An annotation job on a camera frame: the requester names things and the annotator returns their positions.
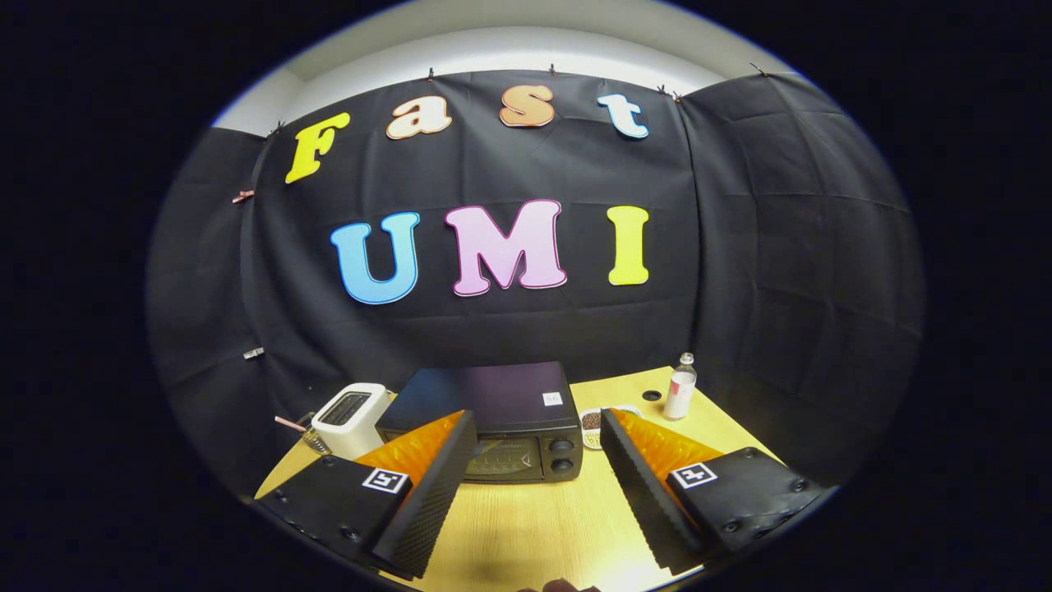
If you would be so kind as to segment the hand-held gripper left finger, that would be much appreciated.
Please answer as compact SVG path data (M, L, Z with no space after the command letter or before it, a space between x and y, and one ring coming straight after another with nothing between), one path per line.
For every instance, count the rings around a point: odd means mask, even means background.
M473 412L437 419L358 460L318 455L256 503L323 555L424 576L477 442Z

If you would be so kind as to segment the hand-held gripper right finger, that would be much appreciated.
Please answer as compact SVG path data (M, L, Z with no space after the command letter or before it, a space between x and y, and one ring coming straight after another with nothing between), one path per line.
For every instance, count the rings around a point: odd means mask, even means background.
M775 540L825 502L825 488L747 446L721 453L623 409L600 438L658 565L677 576Z

